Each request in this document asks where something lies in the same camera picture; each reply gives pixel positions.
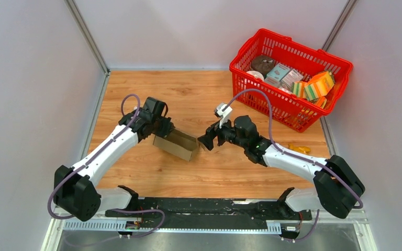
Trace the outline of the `brown cardboard paper box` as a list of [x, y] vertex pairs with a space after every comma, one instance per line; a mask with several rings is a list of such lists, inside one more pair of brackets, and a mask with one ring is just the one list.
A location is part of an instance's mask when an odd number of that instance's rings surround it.
[[188, 162], [193, 161], [199, 152], [207, 151], [196, 136], [179, 129], [174, 129], [165, 138], [156, 135], [153, 145]]

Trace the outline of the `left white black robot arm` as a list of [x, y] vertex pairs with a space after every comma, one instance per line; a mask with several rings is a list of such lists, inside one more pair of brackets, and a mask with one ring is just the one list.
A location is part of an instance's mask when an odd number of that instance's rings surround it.
[[168, 110], [165, 102], [148, 97], [132, 112], [122, 112], [113, 131], [86, 157], [71, 167], [61, 165], [54, 173], [54, 189], [47, 204], [49, 214], [55, 219], [75, 217], [82, 222], [107, 210], [120, 210], [127, 217], [136, 215], [136, 192], [122, 185], [112, 189], [97, 189], [97, 185], [132, 147], [152, 134], [165, 138], [175, 129]]

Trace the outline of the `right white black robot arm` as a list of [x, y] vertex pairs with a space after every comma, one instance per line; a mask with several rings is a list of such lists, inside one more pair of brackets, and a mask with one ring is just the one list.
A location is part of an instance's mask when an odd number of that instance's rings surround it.
[[365, 187], [344, 158], [313, 157], [287, 149], [260, 135], [249, 116], [239, 116], [234, 122], [216, 122], [208, 127], [198, 141], [209, 151], [214, 140], [221, 146], [228, 142], [243, 148], [253, 163], [285, 170], [312, 184], [309, 189], [286, 189], [279, 200], [277, 211], [291, 219], [300, 211], [325, 210], [336, 218], [345, 219], [352, 209], [362, 206]]

